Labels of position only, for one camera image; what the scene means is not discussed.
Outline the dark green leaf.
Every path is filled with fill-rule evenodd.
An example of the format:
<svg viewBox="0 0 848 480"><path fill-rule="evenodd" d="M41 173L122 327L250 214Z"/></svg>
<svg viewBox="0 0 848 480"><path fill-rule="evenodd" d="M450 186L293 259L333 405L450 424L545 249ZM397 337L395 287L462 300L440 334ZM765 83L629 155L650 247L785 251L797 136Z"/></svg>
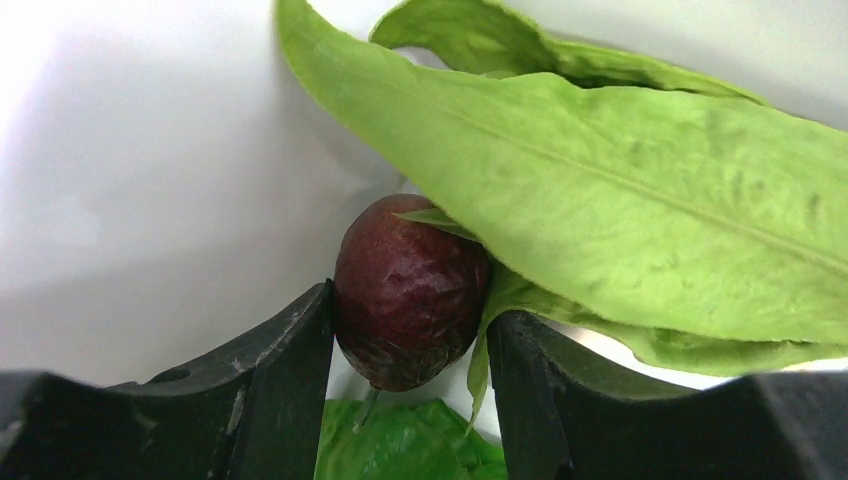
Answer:
<svg viewBox="0 0 848 480"><path fill-rule="evenodd" d="M280 1L294 76L496 260L521 308L714 376L847 353L847 135L730 84L407 1L366 41Z"/></svg>

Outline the green lettuce leaf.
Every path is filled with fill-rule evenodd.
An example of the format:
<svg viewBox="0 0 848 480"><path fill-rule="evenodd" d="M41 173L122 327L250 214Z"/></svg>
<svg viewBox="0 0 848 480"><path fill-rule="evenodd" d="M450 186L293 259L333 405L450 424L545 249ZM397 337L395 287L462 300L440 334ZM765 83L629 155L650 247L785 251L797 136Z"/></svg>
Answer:
<svg viewBox="0 0 848 480"><path fill-rule="evenodd" d="M360 401L327 400L317 480L506 480L503 448L468 428L442 400L383 404L357 432Z"/></svg>

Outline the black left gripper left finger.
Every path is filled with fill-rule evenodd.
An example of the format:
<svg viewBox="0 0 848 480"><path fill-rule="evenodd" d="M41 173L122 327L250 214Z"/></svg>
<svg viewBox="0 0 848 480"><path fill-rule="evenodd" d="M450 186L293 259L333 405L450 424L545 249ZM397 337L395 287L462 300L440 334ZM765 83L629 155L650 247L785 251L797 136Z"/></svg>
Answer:
<svg viewBox="0 0 848 480"><path fill-rule="evenodd" d="M331 285L149 382L1 375L5 479L309 479L332 355Z"/></svg>

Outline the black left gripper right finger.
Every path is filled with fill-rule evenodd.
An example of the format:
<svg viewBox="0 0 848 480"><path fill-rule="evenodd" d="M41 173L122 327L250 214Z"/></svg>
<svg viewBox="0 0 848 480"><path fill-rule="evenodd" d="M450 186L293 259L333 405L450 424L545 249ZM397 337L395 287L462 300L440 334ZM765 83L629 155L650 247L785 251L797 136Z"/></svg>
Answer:
<svg viewBox="0 0 848 480"><path fill-rule="evenodd" d="M847 377L745 376L698 391L627 369L543 324L488 332L512 479L843 479Z"/></svg>

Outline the white plastic bin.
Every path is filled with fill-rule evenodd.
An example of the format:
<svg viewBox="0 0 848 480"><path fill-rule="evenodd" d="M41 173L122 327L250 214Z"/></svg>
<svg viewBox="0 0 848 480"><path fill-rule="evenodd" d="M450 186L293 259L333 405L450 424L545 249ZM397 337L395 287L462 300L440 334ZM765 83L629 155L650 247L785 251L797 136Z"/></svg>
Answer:
<svg viewBox="0 0 848 480"><path fill-rule="evenodd" d="M504 1L847 130L847 1ZM410 184L281 63L272 1L1 1L1 370L146 382L331 275Z"/></svg>

